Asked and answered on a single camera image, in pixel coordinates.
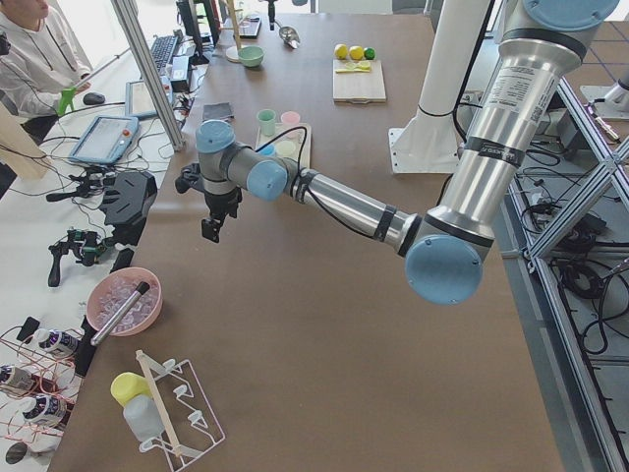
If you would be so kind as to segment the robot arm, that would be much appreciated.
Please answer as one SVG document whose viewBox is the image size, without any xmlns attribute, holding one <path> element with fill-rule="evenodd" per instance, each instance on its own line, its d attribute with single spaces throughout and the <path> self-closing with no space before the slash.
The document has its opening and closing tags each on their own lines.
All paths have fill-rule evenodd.
<svg viewBox="0 0 629 472">
<path fill-rule="evenodd" d="M 203 122 L 199 159 L 176 179 L 179 192 L 204 195 L 202 235 L 217 241 L 244 192 L 273 201 L 282 194 L 320 207 L 352 231 L 392 246 L 411 288 L 435 304 L 467 300 L 480 285 L 500 201 L 537 131 L 559 81 L 583 62 L 612 1 L 515 1 L 507 10 L 499 66 L 438 204 L 406 214 L 290 158 L 268 157 L 237 142 L 232 127 Z"/>
<path fill-rule="evenodd" d="M 267 4 L 267 16 L 269 29 L 275 30 L 276 25 L 276 11 L 275 11 L 275 0 L 266 0 Z"/>
</svg>

